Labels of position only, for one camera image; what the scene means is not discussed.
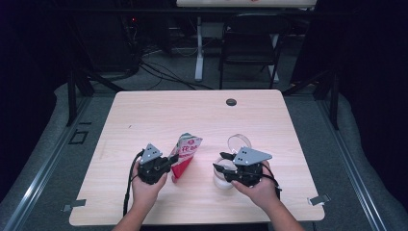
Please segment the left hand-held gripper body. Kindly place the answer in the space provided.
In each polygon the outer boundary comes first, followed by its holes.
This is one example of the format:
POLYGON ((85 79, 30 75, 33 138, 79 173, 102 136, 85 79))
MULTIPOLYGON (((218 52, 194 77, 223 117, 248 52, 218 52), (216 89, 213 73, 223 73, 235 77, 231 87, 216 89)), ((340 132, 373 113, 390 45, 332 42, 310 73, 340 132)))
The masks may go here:
POLYGON ((163 157, 163 153, 149 143, 143 150, 138 167, 138 175, 142 182, 156 184, 162 175, 170 171, 172 160, 163 157))

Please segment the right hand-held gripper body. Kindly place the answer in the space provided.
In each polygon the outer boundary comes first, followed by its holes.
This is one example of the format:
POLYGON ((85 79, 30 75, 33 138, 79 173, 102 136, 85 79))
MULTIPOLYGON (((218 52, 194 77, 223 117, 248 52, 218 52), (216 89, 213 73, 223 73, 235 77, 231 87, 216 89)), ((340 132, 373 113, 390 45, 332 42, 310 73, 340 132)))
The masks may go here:
POLYGON ((242 147, 233 159, 237 167, 238 181, 247 187, 255 186, 263 177, 263 161, 272 158, 271 154, 263 151, 242 147))

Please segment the clear plastic bag pink print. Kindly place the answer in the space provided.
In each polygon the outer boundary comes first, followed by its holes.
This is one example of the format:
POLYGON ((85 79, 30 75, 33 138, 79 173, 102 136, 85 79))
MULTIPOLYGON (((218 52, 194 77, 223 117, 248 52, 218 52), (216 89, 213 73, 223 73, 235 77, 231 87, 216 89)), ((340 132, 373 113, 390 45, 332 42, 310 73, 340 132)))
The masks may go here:
POLYGON ((184 133, 179 137, 178 142, 170 152, 170 157, 178 156, 178 160, 171 165, 171 179, 173 183, 176 183, 181 178, 202 141, 202 138, 190 133, 184 133))

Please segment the person's left hand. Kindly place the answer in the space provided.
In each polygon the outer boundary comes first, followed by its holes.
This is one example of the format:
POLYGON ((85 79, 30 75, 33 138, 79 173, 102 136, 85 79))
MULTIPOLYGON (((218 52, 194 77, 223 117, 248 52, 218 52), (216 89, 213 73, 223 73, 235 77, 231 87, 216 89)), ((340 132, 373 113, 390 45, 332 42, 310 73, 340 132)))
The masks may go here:
POLYGON ((166 183, 167 174, 164 173, 157 183, 150 185, 139 178, 138 167, 139 162, 136 162, 132 173, 132 209, 149 211, 155 204, 160 190, 166 183))

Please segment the person's right hand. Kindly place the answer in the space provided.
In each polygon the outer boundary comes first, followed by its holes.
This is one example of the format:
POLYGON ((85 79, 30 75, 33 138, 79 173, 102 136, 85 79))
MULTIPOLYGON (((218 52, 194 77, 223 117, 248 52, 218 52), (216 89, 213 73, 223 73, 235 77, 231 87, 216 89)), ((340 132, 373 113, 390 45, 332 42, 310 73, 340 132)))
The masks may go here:
POLYGON ((247 187, 237 181, 232 181, 232 185, 240 193, 248 196, 264 212, 273 212, 281 205, 281 201, 276 195, 275 184, 271 180, 272 174, 268 161, 263 161, 263 174, 260 182, 253 187, 247 187))

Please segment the grey tape strip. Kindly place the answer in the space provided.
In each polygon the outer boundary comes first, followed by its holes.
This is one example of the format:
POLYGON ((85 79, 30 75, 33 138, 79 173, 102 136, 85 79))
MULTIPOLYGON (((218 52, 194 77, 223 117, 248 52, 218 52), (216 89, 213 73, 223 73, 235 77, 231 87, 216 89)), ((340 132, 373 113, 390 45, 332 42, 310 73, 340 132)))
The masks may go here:
POLYGON ((326 194, 318 195, 313 198, 308 199, 308 203, 311 204, 312 206, 316 205, 324 205, 326 202, 329 202, 331 200, 330 196, 326 194))
POLYGON ((75 207, 83 207, 86 205, 86 199, 74 200, 62 207, 62 212, 70 212, 75 207))

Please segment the black metal stand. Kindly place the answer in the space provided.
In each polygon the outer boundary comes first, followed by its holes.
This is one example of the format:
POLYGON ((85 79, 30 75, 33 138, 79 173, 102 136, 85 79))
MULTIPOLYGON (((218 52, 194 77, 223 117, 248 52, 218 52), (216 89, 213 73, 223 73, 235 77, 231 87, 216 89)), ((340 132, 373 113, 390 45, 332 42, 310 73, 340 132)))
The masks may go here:
POLYGON ((329 104, 329 121, 331 122, 335 130, 339 129, 338 125, 338 105, 339 105, 339 86, 340 76, 334 69, 323 70, 322 72, 314 75, 304 81, 294 84, 287 90, 284 90, 282 94, 284 96, 292 95, 295 92, 306 88, 307 86, 317 83, 317 87, 313 92, 313 96, 316 100, 323 100, 327 95, 330 95, 329 104))
POLYGON ((67 93, 68 93, 68 121, 67 126, 70 126, 76 119, 77 113, 77 94, 76 90, 79 90, 85 97, 91 97, 94 95, 95 90, 90 81, 96 81, 103 86, 115 92, 124 91, 124 88, 112 83, 111 81, 103 78, 101 75, 92 72, 88 69, 73 69, 70 71, 67 77, 67 93))

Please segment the black chair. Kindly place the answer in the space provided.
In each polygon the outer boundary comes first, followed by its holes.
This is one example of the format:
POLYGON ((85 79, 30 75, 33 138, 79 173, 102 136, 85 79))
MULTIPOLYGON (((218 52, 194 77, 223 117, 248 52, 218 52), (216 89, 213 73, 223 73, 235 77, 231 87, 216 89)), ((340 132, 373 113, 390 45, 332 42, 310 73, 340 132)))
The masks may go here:
POLYGON ((218 63, 219 88, 223 88, 224 66, 272 66, 269 87, 273 87, 282 39, 291 30, 290 20, 271 13, 239 13, 224 22, 218 63))

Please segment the white desk with white legs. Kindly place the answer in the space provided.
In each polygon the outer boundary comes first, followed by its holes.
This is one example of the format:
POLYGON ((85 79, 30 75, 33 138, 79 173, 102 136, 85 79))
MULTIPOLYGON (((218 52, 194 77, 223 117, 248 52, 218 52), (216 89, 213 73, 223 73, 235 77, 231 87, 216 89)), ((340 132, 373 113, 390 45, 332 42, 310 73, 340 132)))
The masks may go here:
MULTIPOLYGON (((312 9, 318 0, 176 0, 176 6, 183 10, 211 9, 312 9)), ((203 34, 202 16, 196 16, 197 55, 194 80, 203 80, 203 34)))

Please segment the aluminium floor rail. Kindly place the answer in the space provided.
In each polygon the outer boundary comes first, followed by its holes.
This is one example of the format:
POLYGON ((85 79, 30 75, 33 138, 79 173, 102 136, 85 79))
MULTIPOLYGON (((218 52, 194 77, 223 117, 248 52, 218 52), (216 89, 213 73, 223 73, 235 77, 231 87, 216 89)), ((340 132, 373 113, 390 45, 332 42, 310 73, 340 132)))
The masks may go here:
POLYGON ((74 127, 85 113, 91 99, 78 102, 77 115, 70 126, 67 102, 58 99, 50 120, 37 145, 11 189, 0 202, 0 231, 18 231, 34 208, 49 178, 61 159, 74 127))
POLYGON ((348 179, 356 193, 358 201, 368 219, 372 231, 388 231, 386 224, 379 215, 377 207, 374 204, 366 184, 364 183, 361 174, 354 164, 350 151, 344 141, 344 138, 339 130, 334 128, 330 118, 328 106, 323 101, 317 101, 319 112, 323 116, 323 120, 332 134, 338 148, 340 149, 340 159, 343 162, 344 169, 348 179))

